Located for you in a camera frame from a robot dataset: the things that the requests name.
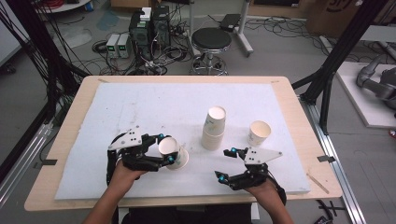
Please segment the paper cup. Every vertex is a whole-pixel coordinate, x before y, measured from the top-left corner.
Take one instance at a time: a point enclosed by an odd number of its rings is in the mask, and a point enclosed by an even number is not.
[[[261,120],[256,120],[250,124],[249,133],[247,136],[247,142],[257,147],[270,135],[271,127]]]
[[[225,127],[225,109],[221,106],[213,106],[209,108],[207,112],[204,131],[210,135],[221,135],[224,133]]]
[[[180,169],[189,161],[189,152],[184,149],[173,137],[164,138],[158,145],[158,150],[162,155],[177,152],[175,163],[166,166],[169,170]]]
[[[224,133],[220,135],[210,135],[203,131],[201,145],[208,150],[216,150],[220,147]]]

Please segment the person's right arm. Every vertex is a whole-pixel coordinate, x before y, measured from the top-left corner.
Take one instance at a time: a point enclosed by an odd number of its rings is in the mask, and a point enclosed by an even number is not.
[[[265,181],[258,187],[246,189],[264,208],[274,224],[293,224],[293,220],[277,194],[276,187],[271,181]]]

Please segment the stool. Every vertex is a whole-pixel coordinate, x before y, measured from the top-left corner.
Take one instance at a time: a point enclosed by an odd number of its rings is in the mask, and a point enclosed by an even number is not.
[[[202,56],[195,58],[190,70],[198,75],[228,75],[225,62],[213,54],[222,53],[230,47],[230,36],[218,28],[203,28],[195,31],[191,37],[192,45],[201,51]]]

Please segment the white mat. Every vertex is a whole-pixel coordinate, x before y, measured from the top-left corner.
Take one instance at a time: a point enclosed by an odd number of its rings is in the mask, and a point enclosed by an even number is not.
[[[200,138],[209,107],[227,111],[221,148],[208,151]],[[99,198],[106,189],[106,150],[114,137],[140,126],[142,133],[169,134],[190,154],[178,171],[162,168],[143,175],[126,197],[173,197],[244,194],[219,184],[214,171],[238,175],[246,170],[241,159],[223,156],[222,150],[248,146],[249,124],[268,122],[272,134],[262,145],[283,156],[268,162],[286,192],[310,190],[304,169],[290,138],[271,85],[262,84],[120,84],[99,86],[71,149],[56,199]],[[160,156],[158,147],[150,155]]]
[[[367,127],[395,128],[396,118],[393,116],[396,111],[390,109],[381,100],[377,99],[372,91],[362,89],[356,85],[358,73],[366,65],[367,63],[343,63],[338,69],[338,76],[341,78],[341,83]],[[380,64],[375,69],[372,80],[379,82],[382,72],[394,66]]]

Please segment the gray robotic arm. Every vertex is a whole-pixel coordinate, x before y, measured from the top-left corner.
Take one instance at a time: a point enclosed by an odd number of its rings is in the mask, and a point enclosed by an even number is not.
[[[384,101],[392,109],[396,110],[396,68],[385,70],[380,82],[371,80],[375,69],[381,61],[381,56],[376,57],[358,73],[356,84],[364,89],[375,93],[375,97]]]

